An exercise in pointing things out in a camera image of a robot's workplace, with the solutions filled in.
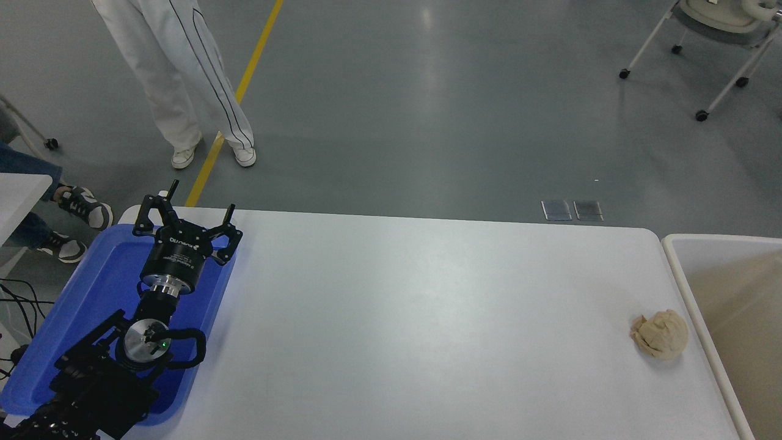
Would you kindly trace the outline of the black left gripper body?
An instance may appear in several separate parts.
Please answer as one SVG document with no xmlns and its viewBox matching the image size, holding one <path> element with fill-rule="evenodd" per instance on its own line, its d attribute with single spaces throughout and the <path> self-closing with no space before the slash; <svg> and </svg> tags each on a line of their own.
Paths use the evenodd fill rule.
<svg viewBox="0 0 782 440">
<path fill-rule="evenodd" d="M 153 250 L 146 259 L 141 281 L 148 286 L 166 276 L 188 288 L 198 284 L 213 245 L 207 229 L 193 223 L 164 225 L 155 231 Z"/>
</svg>

